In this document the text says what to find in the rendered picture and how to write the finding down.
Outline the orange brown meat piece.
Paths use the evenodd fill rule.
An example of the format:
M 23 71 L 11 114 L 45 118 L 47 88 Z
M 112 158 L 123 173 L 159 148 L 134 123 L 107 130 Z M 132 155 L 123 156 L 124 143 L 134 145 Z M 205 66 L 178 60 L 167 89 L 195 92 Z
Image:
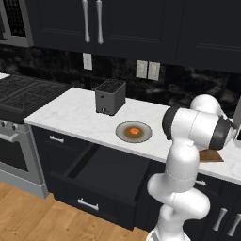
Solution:
M 139 127 L 131 126 L 124 129 L 124 135 L 126 137 L 137 139 L 143 136 L 143 130 Z

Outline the grey round plate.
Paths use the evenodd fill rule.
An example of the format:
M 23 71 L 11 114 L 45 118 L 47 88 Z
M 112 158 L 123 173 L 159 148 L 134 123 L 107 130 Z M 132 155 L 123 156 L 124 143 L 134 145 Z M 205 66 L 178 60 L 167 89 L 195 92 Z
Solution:
M 150 139 L 153 131 L 150 126 L 140 121 L 126 121 L 116 128 L 116 136 L 129 143 L 142 143 Z

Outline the small black drawer front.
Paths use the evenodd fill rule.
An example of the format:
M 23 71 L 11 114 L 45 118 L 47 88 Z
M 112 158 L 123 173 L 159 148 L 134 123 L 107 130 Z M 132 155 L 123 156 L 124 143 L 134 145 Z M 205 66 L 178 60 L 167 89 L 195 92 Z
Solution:
M 58 132 L 47 129 L 32 127 L 34 137 L 42 151 L 49 157 L 62 158 L 64 156 L 74 157 L 81 153 L 87 146 L 88 142 L 75 137 L 66 136 Z M 49 136 L 64 138 L 64 143 L 51 140 Z

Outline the open black drawer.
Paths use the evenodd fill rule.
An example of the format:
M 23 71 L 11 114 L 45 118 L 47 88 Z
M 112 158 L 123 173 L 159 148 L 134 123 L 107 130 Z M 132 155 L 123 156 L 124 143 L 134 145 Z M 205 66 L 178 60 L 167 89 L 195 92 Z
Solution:
M 92 144 L 62 174 L 52 172 L 54 197 L 128 230 L 135 224 L 137 200 L 150 160 Z M 95 211 L 77 199 L 99 204 Z

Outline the wooden cutting board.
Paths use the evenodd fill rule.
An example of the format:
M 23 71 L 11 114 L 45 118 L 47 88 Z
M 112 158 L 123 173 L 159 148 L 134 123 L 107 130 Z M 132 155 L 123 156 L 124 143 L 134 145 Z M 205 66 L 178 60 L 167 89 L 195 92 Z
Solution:
M 199 151 L 199 154 L 201 162 L 222 162 L 222 158 L 216 150 L 202 150 Z

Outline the dark grey toaster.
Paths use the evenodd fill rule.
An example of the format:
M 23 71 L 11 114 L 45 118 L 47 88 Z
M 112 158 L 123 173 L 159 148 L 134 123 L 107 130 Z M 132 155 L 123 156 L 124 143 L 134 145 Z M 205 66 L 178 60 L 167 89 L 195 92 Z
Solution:
M 97 113 L 114 116 L 125 104 L 126 82 L 107 79 L 95 89 Z

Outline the black upper cabinet door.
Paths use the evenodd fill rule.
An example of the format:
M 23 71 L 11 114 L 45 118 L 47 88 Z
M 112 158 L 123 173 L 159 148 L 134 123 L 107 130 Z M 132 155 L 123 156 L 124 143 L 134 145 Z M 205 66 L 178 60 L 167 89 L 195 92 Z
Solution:
M 96 52 L 172 64 L 175 62 L 185 0 L 102 0 L 104 43 Z
M 76 53 L 95 52 L 93 0 L 88 0 L 90 42 L 85 42 L 82 0 L 26 0 L 34 45 Z
M 176 64 L 241 73 L 241 0 L 185 0 Z

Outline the black cabinet door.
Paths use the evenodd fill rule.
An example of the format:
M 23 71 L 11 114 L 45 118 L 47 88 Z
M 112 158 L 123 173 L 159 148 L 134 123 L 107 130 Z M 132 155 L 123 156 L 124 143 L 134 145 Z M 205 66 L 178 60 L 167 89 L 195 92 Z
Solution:
M 212 232 L 213 226 L 217 221 L 220 208 L 226 208 L 224 200 L 221 198 L 212 198 L 208 195 L 207 197 L 210 201 L 210 211 L 207 216 L 202 219 L 190 219 L 184 224 L 184 231 L 191 241 L 201 241 L 206 229 L 209 229 Z
M 185 0 L 102 0 L 104 43 L 96 52 L 172 64 L 175 62 Z
M 88 0 L 90 42 L 85 42 L 82 0 L 26 0 L 34 45 L 76 53 L 95 52 L 93 0 Z
M 228 220 L 225 223 L 219 241 L 241 241 L 241 222 L 238 224 L 233 237 L 227 235 L 235 221 L 237 214 L 241 214 L 241 196 L 235 203 L 231 213 L 228 215 Z
M 241 73 L 241 0 L 185 0 L 176 64 Z

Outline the steel gas range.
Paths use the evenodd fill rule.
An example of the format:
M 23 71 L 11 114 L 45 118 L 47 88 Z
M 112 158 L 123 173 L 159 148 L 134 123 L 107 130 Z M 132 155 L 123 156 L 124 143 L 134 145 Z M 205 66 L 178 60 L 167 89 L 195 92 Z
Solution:
M 29 125 L 24 118 L 70 88 L 69 85 L 22 75 L 0 79 L 0 134 L 18 134 L 14 143 L 0 139 L 0 181 L 45 199 L 47 186 Z M 7 121 L 8 127 L 2 127 Z M 19 125 L 14 131 L 12 124 Z

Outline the black lower cabinet door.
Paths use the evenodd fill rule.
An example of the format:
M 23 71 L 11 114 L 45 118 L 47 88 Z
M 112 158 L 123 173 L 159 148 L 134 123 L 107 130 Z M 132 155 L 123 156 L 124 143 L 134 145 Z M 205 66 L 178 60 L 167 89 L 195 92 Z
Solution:
M 202 219 L 190 219 L 184 224 L 184 231 L 191 241 L 201 241 L 206 229 L 209 229 L 212 232 L 213 226 L 217 221 L 220 208 L 226 208 L 224 200 L 221 198 L 212 198 L 208 195 L 207 197 L 210 201 L 210 211 L 207 216 Z
M 227 235 L 235 221 L 237 214 L 241 214 L 241 196 L 235 203 L 231 213 L 228 215 L 228 220 L 225 223 L 219 241 L 241 241 L 241 222 L 238 224 L 233 237 Z

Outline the steel microwave oven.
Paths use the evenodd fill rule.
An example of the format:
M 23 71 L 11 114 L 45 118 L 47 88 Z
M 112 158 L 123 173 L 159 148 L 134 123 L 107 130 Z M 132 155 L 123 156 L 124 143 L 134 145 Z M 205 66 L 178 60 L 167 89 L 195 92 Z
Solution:
M 25 0 L 0 0 L 0 43 L 20 47 L 33 45 Z

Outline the single white wall outlet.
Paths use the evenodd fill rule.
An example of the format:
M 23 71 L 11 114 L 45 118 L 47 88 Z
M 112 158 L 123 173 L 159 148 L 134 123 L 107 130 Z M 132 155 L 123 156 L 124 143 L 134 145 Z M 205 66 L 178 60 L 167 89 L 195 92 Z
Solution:
M 92 70 L 92 56 L 91 54 L 83 54 L 83 64 L 85 70 Z

